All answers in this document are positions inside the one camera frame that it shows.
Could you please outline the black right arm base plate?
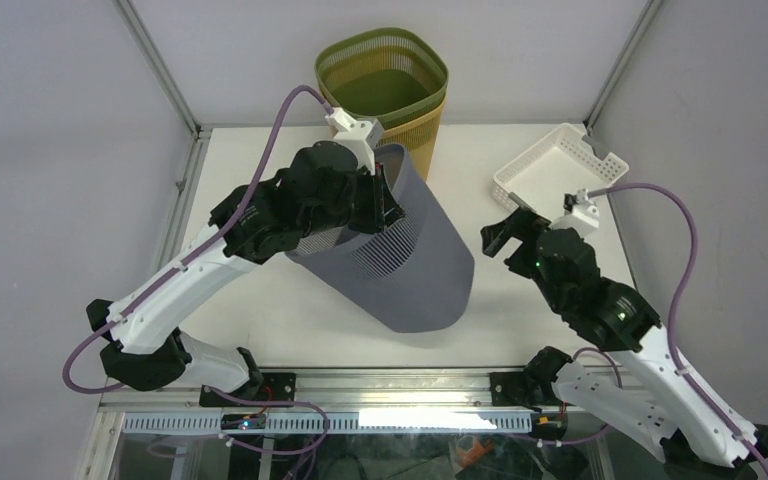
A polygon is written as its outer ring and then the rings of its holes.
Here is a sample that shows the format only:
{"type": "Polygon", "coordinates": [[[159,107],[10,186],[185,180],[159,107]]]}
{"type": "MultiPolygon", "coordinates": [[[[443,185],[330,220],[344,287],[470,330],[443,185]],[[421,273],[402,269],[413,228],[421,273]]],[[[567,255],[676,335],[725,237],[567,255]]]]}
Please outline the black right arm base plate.
{"type": "Polygon", "coordinates": [[[489,374],[493,407],[537,407],[537,383],[524,371],[495,371],[489,374]]]}

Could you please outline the large grey slatted bin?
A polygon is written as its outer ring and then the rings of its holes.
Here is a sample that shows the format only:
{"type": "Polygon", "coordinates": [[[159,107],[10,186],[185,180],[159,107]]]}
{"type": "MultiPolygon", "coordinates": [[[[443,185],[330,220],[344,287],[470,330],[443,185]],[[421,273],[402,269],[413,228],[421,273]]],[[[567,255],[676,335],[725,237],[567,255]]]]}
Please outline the large grey slatted bin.
{"type": "Polygon", "coordinates": [[[321,232],[286,255],[394,332],[446,329],[467,309],[473,254],[404,146],[375,157],[404,217],[375,235],[321,232]]]}

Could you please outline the white perforated plastic basket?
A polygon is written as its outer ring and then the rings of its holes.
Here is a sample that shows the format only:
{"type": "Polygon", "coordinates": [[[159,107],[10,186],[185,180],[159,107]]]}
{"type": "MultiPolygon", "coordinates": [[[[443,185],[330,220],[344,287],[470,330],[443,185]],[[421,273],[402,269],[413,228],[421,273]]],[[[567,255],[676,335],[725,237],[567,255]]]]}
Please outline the white perforated plastic basket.
{"type": "Polygon", "coordinates": [[[555,218],[566,194],[614,185],[629,165],[612,152],[597,155],[588,139],[575,125],[556,126],[493,174],[491,198],[507,211],[523,205],[555,218]]]}

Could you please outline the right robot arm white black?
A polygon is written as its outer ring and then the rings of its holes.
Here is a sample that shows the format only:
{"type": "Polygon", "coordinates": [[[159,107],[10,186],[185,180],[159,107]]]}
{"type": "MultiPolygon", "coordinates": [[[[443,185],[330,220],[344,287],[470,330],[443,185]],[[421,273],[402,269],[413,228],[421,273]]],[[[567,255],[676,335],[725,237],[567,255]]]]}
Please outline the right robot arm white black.
{"type": "Polygon", "coordinates": [[[768,458],[768,425],[747,420],[692,378],[689,361],[670,348],[655,310],[634,288],[601,274],[595,250],[575,229],[553,229],[546,218],[518,209],[480,234],[488,257],[518,240],[504,261],[508,269],[533,281],[553,313],[625,367],[655,400],[604,383],[547,346],[523,369],[519,394],[525,406],[583,408],[635,440],[673,479],[755,478],[750,464],[768,458]]]}

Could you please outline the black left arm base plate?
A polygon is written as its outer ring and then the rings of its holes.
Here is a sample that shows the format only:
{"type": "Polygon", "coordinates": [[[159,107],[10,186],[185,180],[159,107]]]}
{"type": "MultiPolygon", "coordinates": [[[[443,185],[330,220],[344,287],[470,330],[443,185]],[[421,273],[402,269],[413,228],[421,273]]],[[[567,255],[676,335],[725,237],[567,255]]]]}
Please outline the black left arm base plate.
{"type": "MultiPolygon", "coordinates": [[[[255,402],[294,401],[297,387],[297,374],[294,372],[266,372],[261,380],[250,380],[228,395],[237,399],[255,402]]],[[[203,408],[240,407],[215,391],[204,386],[199,395],[198,405],[203,408]]]]}

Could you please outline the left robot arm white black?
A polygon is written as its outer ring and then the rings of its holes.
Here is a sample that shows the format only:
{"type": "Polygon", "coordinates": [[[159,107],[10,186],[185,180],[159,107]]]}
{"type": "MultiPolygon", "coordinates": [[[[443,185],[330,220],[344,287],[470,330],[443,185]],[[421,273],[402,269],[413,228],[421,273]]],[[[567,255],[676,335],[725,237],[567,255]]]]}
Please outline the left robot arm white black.
{"type": "Polygon", "coordinates": [[[128,297],[86,308],[106,375],[137,391],[175,382],[221,390],[237,406],[254,403],[261,380],[245,348],[197,340],[181,323],[228,283],[302,240],[333,229],[379,234],[403,218],[385,167],[359,163],[333,141],[297,151],[267,180],[236,187],[176,257],[128,297]]]}

